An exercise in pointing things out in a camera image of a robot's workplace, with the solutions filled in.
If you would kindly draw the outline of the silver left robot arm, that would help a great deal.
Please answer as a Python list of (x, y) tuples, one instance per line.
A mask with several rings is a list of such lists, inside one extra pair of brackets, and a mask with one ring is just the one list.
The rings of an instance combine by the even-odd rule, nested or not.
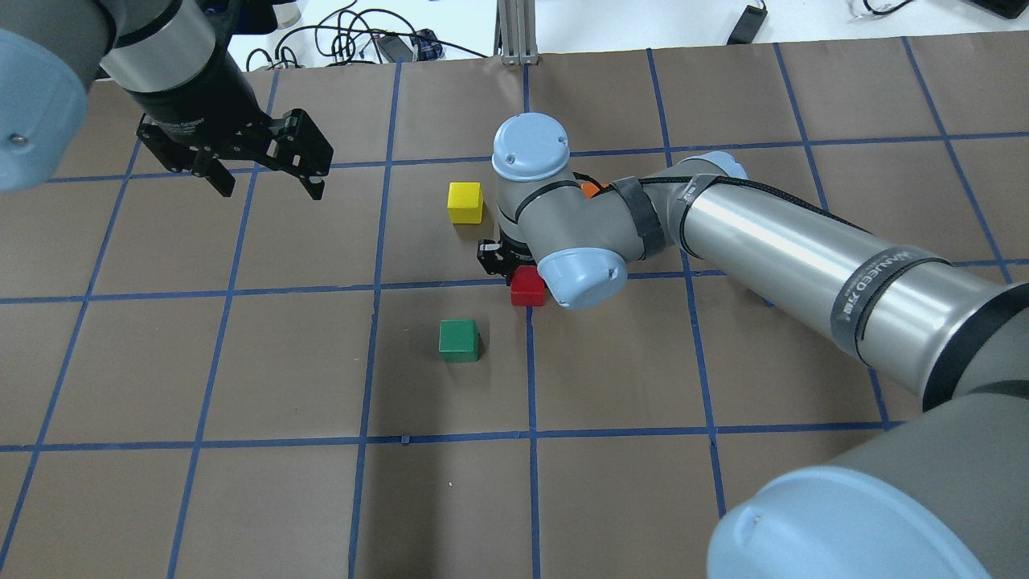
[(305, 110), (264, 111), (196, 1), (4, 1), (1, 21), (4, 191), (51, 179), (103, 71), (141, 107), (137, 136), (166, 171), (230, 197), (224, 162), (255, 162), (322, 198), (332, 146)]

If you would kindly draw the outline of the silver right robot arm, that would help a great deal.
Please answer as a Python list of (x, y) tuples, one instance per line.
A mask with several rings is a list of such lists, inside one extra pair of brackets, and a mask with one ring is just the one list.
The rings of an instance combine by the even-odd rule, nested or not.
[(580, 310), (671, 245), (709, 261), (921, 399), (922, 415), (782, 475), (716, 524), (709, 578), (1025, 578), (1027, 286), (996, 285), (748, 179), (725, 153), (614, 180), (594, 197), (565, 129), (497, 129), (499, 241)]

